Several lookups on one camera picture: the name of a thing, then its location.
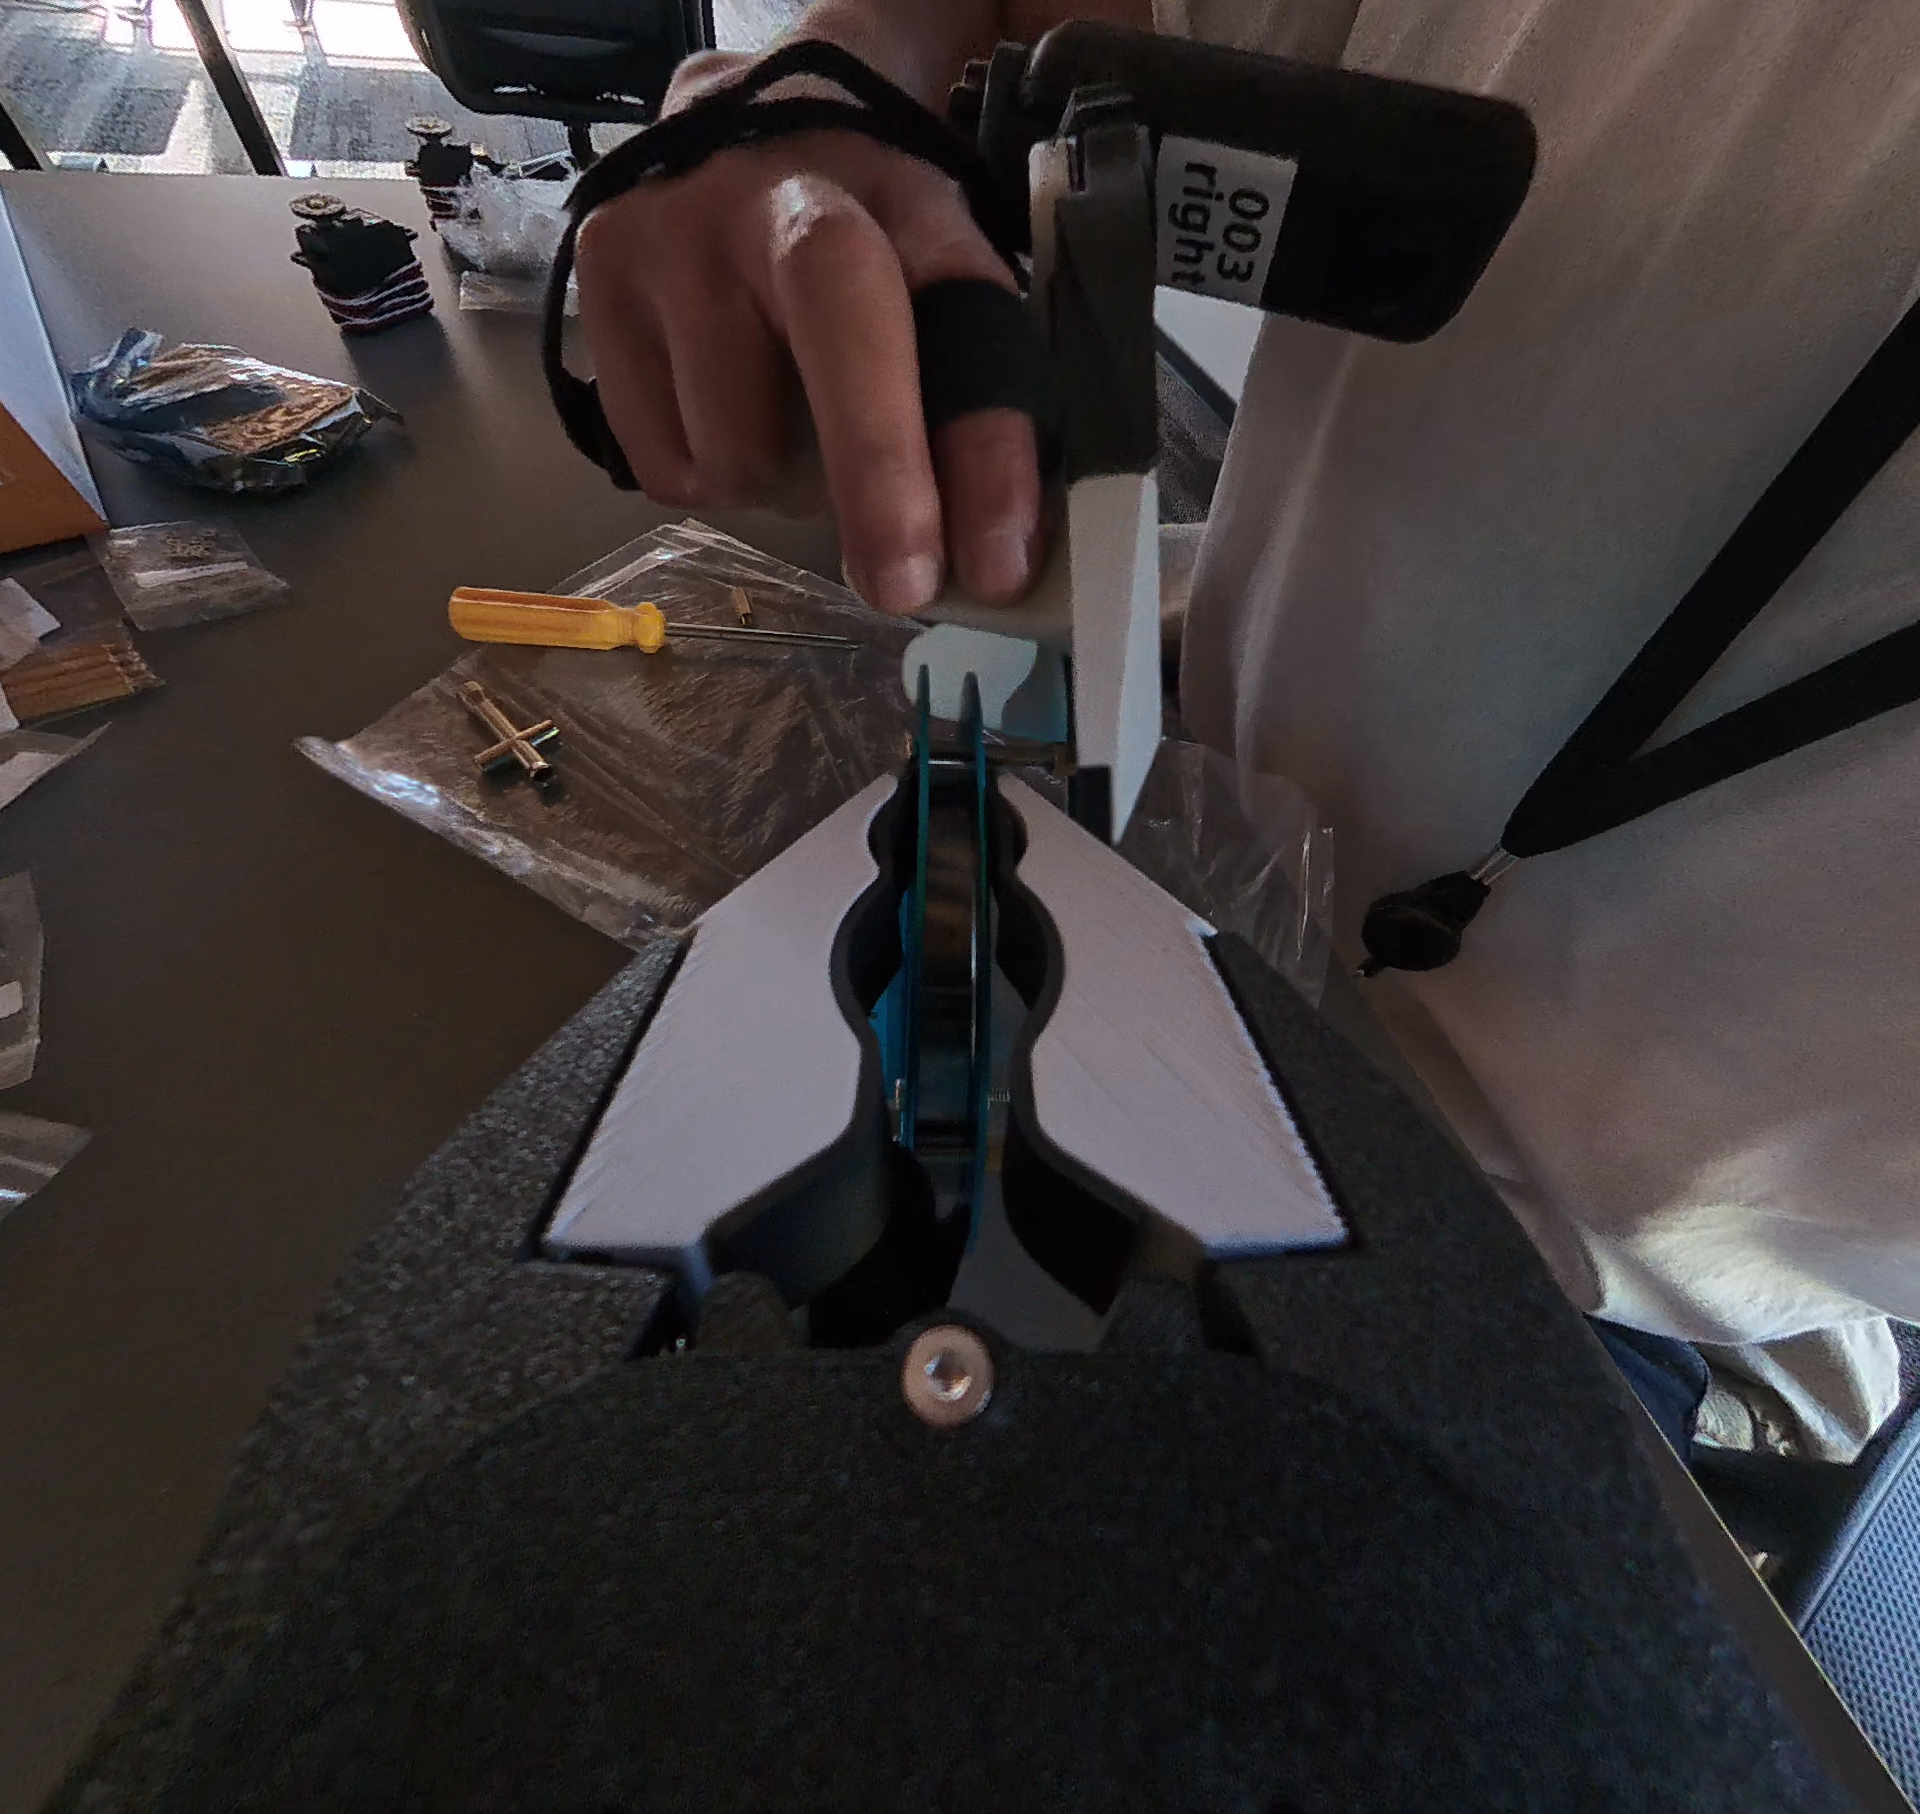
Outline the person's beige shirt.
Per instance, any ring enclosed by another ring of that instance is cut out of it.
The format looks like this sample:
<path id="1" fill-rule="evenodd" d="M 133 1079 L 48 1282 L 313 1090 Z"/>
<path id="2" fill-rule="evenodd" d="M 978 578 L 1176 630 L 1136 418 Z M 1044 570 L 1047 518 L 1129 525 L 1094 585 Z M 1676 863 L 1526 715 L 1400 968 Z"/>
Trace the person's beige shirt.
<path id="1" fill-rule="evenodd" d="M 1334 936 L 1488 851 L 1917 302 L 1917 0 L 1152 0 L 1495 94 L 1540 160 L 1426 343 L 1271 317 L 1193 732 L 1313 796 Z M 1849 1460 L 1917 1319 L 1917 705 L 1523 861 L 1380 1022 L 1576 1303 Z"/>

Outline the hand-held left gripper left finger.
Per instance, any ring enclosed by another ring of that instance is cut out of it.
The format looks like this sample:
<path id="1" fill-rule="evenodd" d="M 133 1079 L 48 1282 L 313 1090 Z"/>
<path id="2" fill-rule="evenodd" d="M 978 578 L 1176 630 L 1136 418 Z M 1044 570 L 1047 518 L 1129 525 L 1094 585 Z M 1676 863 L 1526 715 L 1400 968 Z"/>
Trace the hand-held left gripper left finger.
<path id="1" fill-rule="evenodd" d="M 552 1257 L 864 1257 L 890 1216 L 900 971 L 882 775 L 699 922 L 542 1227 Z"/>

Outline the orange white cardboard box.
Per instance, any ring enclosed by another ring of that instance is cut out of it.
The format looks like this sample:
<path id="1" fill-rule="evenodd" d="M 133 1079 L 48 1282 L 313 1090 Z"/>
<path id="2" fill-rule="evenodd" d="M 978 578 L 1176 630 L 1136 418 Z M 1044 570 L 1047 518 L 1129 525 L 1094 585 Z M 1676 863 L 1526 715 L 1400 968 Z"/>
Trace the orange white cardboard box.
<path id="1" fill-rule="evenodd" d="M 3 553 L 108 528 L 29 263 L 3 211 Z"/>

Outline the dark bag of parts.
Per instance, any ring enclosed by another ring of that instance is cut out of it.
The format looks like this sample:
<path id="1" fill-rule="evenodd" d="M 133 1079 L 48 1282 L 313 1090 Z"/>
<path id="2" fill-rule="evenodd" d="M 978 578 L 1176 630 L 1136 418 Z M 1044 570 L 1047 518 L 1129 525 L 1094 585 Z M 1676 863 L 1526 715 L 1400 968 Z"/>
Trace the dark bag of parts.
<path id="1" fill-rule="evenodd" d="M 276 496 L 314 479 L 372 425 L 381 395 L 211 342 L 126 330 L 64 378 L 74 414 L 133 463 L 222 496 Z"/>

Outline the small metal cross wrench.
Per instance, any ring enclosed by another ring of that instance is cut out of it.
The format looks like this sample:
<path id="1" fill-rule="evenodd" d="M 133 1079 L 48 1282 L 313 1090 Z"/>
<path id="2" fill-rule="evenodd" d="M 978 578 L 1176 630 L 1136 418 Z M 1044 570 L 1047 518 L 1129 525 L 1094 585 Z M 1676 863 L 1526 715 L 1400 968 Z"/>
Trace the small metal cross wrench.
<path id="1" fill-rule="evenodd" d="M 518 771 L 537 786 L 559 774 L 552 757 L 552 749 L 563 740 L 559 722 L 551 718 L 517 722 L 503 699 L 477 677 L 465 677 L 456 685 L 456 695 L 489 735 L 487 744 L 471 755 L 471 766 L 478 774 L 493 777 Z"/>

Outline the blue round metal turntable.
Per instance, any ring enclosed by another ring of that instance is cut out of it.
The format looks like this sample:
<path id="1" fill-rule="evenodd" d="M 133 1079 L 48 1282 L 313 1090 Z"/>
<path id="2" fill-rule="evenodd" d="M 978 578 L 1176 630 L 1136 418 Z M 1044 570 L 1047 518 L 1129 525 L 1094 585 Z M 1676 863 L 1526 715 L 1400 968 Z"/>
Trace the blue round metal turntable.
<path id="1" fill-rule="evenodd" d="M 900 791 L 900 961 L 873 1024 L 890 1138 L 924 1169 L 936 1216 L 981 1234 L 995 1119 L 996 906 L 982 695 L 964 677 L 956 740 L 939 745 L 930 672 Z"/>

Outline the clear plastic bag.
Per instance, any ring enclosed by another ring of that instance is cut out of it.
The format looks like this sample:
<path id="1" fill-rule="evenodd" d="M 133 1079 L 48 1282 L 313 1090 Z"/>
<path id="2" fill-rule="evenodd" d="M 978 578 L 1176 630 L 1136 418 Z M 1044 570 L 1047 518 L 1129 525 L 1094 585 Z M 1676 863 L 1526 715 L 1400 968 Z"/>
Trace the clear plastic bag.
<path id="1" fill-rule="evenodd" d="M 734 617 L 733 585 L 764 628 L 863 646 L 478 646 L 361 732 L 309 735 L 301 752 L 626 946 L 684 934 L 852 794 L 899 774 L 912 722 L 900 670 L 912 624 L 701 522 L 659 525 L 560 591 L 720 624 Z M 517 722 L 559 722 L 552 779 L 471 766 L 489 734 L 459 698 L 463 680 Z"/>

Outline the dark blue cloth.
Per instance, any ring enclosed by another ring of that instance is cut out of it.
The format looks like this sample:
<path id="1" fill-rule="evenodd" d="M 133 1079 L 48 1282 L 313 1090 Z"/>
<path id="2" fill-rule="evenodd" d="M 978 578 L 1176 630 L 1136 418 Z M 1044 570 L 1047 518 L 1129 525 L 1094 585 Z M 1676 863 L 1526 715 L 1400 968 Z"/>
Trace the dark blue cloth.
<path id="1" fill-rule="evenodd" d="M 1690 1342 L 1596 1314 L 1588 1325 L 1678 1460 L 1692 1465 L 1703 1405 L 1714 1383 L 1707 1356 Z"/>

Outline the yellow-handled screwdriver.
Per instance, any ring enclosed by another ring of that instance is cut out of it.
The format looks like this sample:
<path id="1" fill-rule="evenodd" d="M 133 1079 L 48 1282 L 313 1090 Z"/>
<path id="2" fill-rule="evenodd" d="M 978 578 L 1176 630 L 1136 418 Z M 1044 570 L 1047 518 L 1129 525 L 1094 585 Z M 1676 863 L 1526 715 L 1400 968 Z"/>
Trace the yellow-handled screwdriver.
<path id="1" fill-rule="evenodd" d="M 604 598 L 460 585 L 447 602 L 453 630 L 475 644 L 565 650 L 639 650 L 671 641 L 858 650 L 861 638 L 764 626 L 671 619 L 659 604 L 621 605 Z"/>

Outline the pile of small hardware bags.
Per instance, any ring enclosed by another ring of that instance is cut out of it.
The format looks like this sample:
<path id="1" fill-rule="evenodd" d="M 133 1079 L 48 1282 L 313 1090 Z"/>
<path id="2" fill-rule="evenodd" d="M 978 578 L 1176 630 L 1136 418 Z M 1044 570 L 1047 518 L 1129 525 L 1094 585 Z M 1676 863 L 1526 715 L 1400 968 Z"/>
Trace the pile of small hardware bags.
<path id="1" fill-rule="evenodd" d="M 25 799 L 105 734 L 61 732 L 157 692 L 161 674 L 133 630 L 155 634 L 259 612 L 289 595 L 248 542 L 218 522 L 115 528 L 89 551 L 3 582 L 3 806 Z M 44 929 L 25 868 L 3 878 L 3 1090 L 33 1079 L 40 1050 Z M 89 1129 L 7 1106 L 4 1218 L 84 1150 Z"/>

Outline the grey desk with wooden edge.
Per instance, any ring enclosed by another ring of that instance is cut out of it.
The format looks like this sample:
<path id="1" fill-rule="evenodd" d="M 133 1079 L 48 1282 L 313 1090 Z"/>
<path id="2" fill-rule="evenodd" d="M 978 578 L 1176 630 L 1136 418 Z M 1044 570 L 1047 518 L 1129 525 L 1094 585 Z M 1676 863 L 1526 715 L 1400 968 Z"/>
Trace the grey desk with wooden edge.
<path id="1" fill-rule="evenodd" d="M 238 502 L 295 605 L 159 638 L 4 810 L 37 1078 L 4 1218 L 4 1807 L 1859 1809 L 1645 1415 L 1428 1116 L 1213 909 L 1346 1241 L 1208 1254 L 1044 1141 L 1094 1332 L 773 1329 L 783 1256 L 542 1234 L 699 922 L 642 946 L 322 771 L 456 585 L 669 524 L 534 322 L 348 345 L 295 183 L 16 172 L 61 370 L 126 330 L 403 416 Z"/>

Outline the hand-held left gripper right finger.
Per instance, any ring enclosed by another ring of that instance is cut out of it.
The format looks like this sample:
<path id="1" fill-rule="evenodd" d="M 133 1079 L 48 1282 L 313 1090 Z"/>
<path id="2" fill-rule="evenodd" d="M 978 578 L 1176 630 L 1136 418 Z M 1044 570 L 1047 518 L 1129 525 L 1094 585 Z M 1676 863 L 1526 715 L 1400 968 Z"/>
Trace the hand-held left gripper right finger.
<path id="1" fill-rule="evenodd" d="M 1017 879 L 1062 946 L 1029 1057 L 1043 1136 L 1208 1256 L 1344 1244 L 1213 923 L 1021 777 L 1000 794 L 1023 826 Z"/>

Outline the person's right hand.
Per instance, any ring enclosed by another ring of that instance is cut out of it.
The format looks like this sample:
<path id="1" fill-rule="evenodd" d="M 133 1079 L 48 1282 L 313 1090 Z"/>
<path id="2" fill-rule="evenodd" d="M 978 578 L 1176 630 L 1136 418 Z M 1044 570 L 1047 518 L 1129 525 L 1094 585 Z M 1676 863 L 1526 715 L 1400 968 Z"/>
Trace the person's right hand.
<path id="1" fill-rule="evenodd" d="M 656 503 L 827 512 L 887 612 L 1032 588 L 1030 418 L 924 419 L 910 297 L 1014 288 L 945 172 L 839 130 L 725 149 L 591 213 L 576 281 L 601 405 Z"/>

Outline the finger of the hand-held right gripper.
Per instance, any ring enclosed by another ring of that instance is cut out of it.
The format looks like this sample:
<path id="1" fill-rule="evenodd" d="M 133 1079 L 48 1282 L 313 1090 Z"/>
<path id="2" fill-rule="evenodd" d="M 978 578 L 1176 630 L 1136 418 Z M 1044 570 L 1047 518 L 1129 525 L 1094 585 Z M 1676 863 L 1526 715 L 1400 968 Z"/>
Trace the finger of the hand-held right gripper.
<path id="1" fill-rule="evenodd" d="M 1160 502 L 1152 472 L 1068 486 L 1071 812 L 1117 842 L 1162 740 Z"/>

